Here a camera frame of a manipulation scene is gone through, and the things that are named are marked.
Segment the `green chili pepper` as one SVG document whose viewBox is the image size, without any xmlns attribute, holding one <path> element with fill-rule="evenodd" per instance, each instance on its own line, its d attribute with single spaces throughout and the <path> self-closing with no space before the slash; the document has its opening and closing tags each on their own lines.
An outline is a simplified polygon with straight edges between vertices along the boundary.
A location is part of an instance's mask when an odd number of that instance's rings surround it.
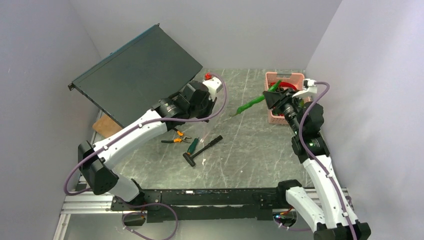
<svg viewBox="0 0 424 240">
<path fill-rule="evenodd" d="M 272 83 L 271 85 L 270 85 L 270 88 L 268 89 L 268 91 L 269 92 L 274 92 L 279 86 L 280 86 L 280 83 L 281 83 L 282 81 L 281 80 L 278 80 L 276 83 Z M 265 97 L 264 97 L 264 95 L 262 94 L 262 95 L 260 95 L 260 96 L 258 96 L 258 97 L 256 97 L 256 98 L 254 98 L 253 100 L 251 100 L 251 101 L 249 101 L 249 102 L 247 102 L 246 104 L 244 104 L 244 105 L 242 105 L 242 106 L 240 106 L 240 107 L 238 107 L 237 108 L 237 110 L 236 110 L 236 112 L 235 112 L 235 114 L 234 115 L 232 115 L 233 117 L 234 116 L 237 116 L 237 115 L 239 115 L 239 114 L 241 114 L 242 112 L 244 112 L 245 110 L 247 110 L 247 109 L 249 109 L 249 108 L 251 108 L 253 105 L 255 105 L 255 104 L 258 104 L 258 103 L 260 103 L 260 102 L 262 102 L 263 100 L 265 99 Z"/>
</svg>

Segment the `clear zip top bag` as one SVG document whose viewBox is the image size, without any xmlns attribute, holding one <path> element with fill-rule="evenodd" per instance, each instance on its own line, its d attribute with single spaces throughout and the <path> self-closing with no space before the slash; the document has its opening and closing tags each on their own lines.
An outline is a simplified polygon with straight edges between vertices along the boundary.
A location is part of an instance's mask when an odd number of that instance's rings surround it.
<svg viewBox="0 0 424 240">
<path fill-rule="evenodd" d="M 207 140 L 208 136 L 218 124 L 220 117 L 225 112 L 226 107 L 226 103 L 222 103 L 220 106 L 216 105 L 212 111 L 212 115 L 215 115 L 215 117 L 209 119 L 208 122 L 201 122 L 199 124 L 200 130 L 198 131 L 198 138 L 200 143 L 204 143 Z"/>
</svg>

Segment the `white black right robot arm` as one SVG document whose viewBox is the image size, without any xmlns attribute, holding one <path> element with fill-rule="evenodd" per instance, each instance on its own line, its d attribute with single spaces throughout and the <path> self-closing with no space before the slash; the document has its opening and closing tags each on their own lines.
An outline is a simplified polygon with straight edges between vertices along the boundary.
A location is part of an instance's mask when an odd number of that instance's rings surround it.
<svg viewBox="0 0 424 240">
<path fill-rule="evenodd" d="M 278 183 L 275 200 L 282 207 L 294 207 L 305 220 L 315 240 L 367 240 L 368 223 L 360 222 L 343 194 L 335 175 L 329 149 L 321 135 L 324 109 L 314 102 L 302 103 L 295 91 L 264 91 L 267 108 L 283 114 L 294 136 L 292 149 L 310 176 L 319 203 L 306 193 L 298 180 Z"/>
</svg>

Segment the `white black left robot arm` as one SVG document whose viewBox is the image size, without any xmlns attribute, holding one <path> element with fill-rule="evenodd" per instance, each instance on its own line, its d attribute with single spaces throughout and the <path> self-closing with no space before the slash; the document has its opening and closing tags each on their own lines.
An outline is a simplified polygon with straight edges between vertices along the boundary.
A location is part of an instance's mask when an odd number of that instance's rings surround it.
<svg viewBox="0 0 424 240">
<path fill-rule="evenodd" d="M 217 77 L 192 81 L 185 87 L 160 99 L 144 115 L 118 133 L 95 144 L 88 141 L 78 146 L 78 168 L 95 195 L 111 193 L 124 200 L 131 210 L 144 203 L 140 185 L 114 172 L 115 166 L 131 151 L 175 127 L 195 119 L 203 122 L 215 116 L 217 93 L 225 92 L 225 84 Z"/>
</svg>

